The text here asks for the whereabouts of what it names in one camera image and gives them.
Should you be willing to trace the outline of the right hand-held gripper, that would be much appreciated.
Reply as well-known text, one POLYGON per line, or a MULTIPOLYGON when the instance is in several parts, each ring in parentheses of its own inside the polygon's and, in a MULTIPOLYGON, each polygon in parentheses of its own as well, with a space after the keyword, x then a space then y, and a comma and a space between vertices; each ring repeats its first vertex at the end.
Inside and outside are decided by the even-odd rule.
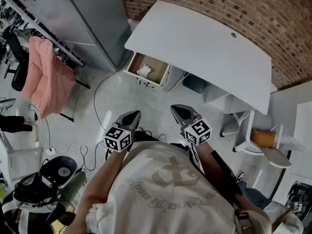
POLYGON ((182 135, 195 146, 199 146, 211 137, 211 126, 206 118, 201 117, 191 106, 174 104, 171 113, 180 125, 182 135))

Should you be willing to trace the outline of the white drawer with brown inside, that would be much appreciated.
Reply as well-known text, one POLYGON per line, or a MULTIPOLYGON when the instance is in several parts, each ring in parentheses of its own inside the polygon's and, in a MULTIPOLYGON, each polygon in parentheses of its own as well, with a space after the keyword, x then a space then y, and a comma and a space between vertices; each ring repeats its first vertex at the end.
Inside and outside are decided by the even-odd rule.
POLYGON ((134 77, 140 85, 144 85, 150 88, 162 88, 164 79, 169 71, 170 66, 170 64, 165 62, 135 52, 124 72, 134 77), (144 64, 147 64, 152 69, 147 78, 140 77, 136 73, 136 71, 144 64))

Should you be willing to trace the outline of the white plastic bag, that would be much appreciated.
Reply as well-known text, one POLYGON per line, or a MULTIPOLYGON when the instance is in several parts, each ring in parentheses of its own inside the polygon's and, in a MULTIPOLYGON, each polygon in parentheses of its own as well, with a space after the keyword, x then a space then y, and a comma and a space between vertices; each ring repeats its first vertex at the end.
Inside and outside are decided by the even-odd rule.
POLYGON ((136 74, 140 77, 147 78, 151 71, 152 69, 147 64, 144 64, 136 71, 136 74))

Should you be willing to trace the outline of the person's left forearm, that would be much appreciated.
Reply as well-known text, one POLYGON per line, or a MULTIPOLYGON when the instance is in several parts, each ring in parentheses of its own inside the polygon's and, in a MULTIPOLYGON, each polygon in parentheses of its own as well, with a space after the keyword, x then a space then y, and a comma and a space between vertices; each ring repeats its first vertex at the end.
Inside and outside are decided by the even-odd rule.
POLYGON ((63 234, 87 234, 86 217, 89 211, 94 205, 107 202, 112 184, 122 169, 124 158, 130 149, 128 147, 120 153, 113 151, 93 176, 84 190, 75 219, 63 234))

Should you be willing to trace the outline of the person's right forearm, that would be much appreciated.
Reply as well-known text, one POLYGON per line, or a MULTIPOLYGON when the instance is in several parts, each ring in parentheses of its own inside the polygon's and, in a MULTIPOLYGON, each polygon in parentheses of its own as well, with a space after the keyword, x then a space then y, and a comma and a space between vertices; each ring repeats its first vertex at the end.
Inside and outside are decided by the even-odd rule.
POLYGON ((212 155, 214 149, 207 142, 197 146, 196 151, 206 179, 222 196, 225 196, 226 199, 234 199, 234 203, 239 207, 239 209, 257 212, 267 220, 270 220, 267 214, 262 209, 253 205, 243 193, 233 194, 233 189, 230 186, 226 174, 222 171, 221 167, 212 155))

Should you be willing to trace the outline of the black shorts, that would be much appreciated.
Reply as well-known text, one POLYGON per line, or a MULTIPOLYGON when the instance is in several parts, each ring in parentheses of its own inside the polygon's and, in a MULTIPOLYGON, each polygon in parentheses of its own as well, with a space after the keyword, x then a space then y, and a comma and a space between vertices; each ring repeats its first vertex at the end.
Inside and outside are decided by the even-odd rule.
POLYGON ((134 141, 135 142, 143 142, 143 141, 158 141, 157 138, 154 138, 150 136, 149 134, 142 132, 142 131, 135 131, 133 135, 134 141))

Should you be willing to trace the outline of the black box under desk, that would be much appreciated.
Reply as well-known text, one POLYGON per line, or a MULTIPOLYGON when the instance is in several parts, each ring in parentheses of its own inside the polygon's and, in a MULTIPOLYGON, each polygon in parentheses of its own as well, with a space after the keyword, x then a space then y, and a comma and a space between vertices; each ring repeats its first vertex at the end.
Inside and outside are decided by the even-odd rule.
POLYGON ((184 87, 199 94, 202 94, 209 84, 209 82, 190 73, 188 73, 182 81, 184 87))

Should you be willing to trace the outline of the black metal chair legs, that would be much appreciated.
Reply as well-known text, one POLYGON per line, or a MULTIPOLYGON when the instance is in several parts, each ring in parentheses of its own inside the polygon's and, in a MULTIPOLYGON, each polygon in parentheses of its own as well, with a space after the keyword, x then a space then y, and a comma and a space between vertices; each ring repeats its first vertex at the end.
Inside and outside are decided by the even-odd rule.
MULTIPOLYGON (((77 84, 79 84, 79 85, 81 85, 81 86, 83 86, 83 87, 85 87, 85 88, 87 88, 87 89, 91 89, 91 87, 90 87, 89 85, 87 85, 87 84, 85 84, 85 83, 79 81, 78 79, 75 79, 75 81, 76 81, 77 84)), ((60 115, 61 115, 62 117, 64 117, 64 118, 68 119, 69 121, 74 122, 74 118, 73 118, 73 117, 68 117, 67 115, 65 115, 65 114, 63 114, 63 113, 60 113, 60 115)))

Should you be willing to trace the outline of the orange cushion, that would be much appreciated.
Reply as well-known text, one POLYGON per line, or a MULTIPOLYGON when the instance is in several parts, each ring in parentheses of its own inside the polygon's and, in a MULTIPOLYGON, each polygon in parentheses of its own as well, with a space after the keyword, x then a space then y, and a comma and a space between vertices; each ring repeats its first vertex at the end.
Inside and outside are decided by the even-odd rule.
POLYGON ((252 134, 252 142, 260 148, 272 148, 274 146, 275 137, 276 132, 254 130, 252 134))

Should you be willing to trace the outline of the white printed t-shirt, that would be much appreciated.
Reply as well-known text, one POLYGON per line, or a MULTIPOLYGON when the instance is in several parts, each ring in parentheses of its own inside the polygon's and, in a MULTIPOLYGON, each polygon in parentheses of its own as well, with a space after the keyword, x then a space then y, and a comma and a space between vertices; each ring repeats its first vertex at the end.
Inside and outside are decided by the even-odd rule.
POLYGON ((86 217, 89 234, 238 234, 233 205, 182 149, 136 142, 109 191, 86 217))

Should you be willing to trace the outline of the white desk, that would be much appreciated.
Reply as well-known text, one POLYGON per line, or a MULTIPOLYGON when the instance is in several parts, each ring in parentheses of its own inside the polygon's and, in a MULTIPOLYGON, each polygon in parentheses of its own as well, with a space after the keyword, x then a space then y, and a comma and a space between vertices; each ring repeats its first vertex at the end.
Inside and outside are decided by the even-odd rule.
POLYGON ((189 72, 259 112, 268 112, 271 58, 247 38, 208 16, 158 0, 125 48, 189 72))

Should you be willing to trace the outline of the pink padded jacket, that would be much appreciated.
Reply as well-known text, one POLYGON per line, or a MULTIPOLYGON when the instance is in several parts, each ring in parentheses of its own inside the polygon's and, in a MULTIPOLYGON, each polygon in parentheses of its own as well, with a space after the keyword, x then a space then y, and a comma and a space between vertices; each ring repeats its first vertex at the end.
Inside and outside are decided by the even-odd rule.
POLYGON ((29 39, 29 64, 22 94, 29 98, 44 119, 60 114, 75 86, 74 71, 58 59, 48 39, 29 39))

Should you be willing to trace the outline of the grey metal cabinet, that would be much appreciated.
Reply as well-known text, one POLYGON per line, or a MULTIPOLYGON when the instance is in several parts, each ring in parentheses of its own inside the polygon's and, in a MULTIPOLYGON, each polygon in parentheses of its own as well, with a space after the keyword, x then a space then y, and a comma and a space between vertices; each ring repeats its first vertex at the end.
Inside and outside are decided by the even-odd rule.
POLYGON ((90 67, 124 65, 131 34, 122 0, 19 0, 90 67))

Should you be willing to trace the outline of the black office chair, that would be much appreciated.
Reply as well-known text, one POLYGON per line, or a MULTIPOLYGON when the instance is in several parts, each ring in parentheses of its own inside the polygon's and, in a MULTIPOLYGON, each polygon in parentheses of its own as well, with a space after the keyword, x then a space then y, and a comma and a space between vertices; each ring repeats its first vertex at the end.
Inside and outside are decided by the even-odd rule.
POLYGON ((6 43, 12 50, 15 59, 19 63, 16 70, 10 69, 10 65, 8 65, 4 78, 6 78, 9 73, 14 74, 11 86, 14 90, 21 92, 28 74, 29 53, 22 48, 18 37, 13 33, 10 27, 7 27, 4 30, 3 38, 6 40, 6 43))

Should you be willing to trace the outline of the grey metal shelf rack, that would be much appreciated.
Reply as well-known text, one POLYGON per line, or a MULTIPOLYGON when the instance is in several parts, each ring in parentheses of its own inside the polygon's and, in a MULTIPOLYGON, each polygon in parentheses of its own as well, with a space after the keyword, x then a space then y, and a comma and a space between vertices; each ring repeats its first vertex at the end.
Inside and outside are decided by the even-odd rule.
POLYGON ((83 67, 81 57, 72 49, 70 49, 65 43, 59 40, 54 34, 52 34, 44 25, 40 26, 40 21, 36 22, 32 19, 14 0, 3 0, 10 8, 12 8, 21 19, 26 23, 30 24, 31 28, 37 30, 44 38, 49 39, 56 47, 58 47, 70 60, 83 67))

